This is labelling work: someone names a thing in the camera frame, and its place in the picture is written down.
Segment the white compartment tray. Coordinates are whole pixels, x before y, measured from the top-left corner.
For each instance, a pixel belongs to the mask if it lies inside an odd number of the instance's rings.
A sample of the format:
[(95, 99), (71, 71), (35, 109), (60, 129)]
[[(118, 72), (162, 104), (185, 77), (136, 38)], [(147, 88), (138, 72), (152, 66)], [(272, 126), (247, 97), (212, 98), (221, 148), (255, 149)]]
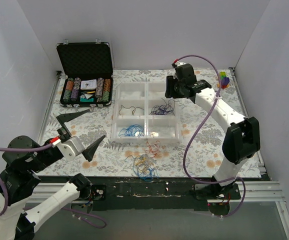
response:
[(116, 88), (111, 140), (117, 143), (179, 144), (179, 102), (165, 98), (164, 82), (123, 82)]

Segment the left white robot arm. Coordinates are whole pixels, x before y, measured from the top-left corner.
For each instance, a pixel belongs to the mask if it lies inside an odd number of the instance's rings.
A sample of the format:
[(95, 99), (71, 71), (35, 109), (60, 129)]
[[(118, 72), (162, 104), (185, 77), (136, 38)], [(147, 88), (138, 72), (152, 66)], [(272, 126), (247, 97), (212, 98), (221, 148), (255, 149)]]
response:
[(96, 188), (81, 173), (69, 178), (64, 186), (34, 208), (25, 206), (41, 179), (38, 173), (61, 160), (83, 155), (91, 161), (104, 140), (101, 136), (88, 147), (72, 135), (66, 123), (86, 114), (87, 110), (63, 113), (56, 117), (58, 135), (39, 145), (26, 135), (15, 137), (8, 147), (0, 147), (5, 169), (0, 173), (0, 240), (32, 240), (40, 227), (63, 207), (75, 200), (91, 202)]

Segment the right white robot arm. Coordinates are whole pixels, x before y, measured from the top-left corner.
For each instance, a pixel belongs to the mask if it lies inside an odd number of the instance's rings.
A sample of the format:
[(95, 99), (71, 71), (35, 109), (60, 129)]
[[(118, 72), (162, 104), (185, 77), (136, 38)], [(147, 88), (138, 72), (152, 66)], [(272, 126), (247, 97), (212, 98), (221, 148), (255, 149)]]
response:
[(166, 78), (166, 98), (190, 99), (208, 112), (222, 128), (224, 158), (210, 182), (199, 181), (204, 197), (224, 198), (233, 188), (242, 166), (260, 150), (260, 126), (255, 117), (247, 118), (230, 107), (205, 80), (197, 80), (188, 63), (173, 63), (175, 74)]

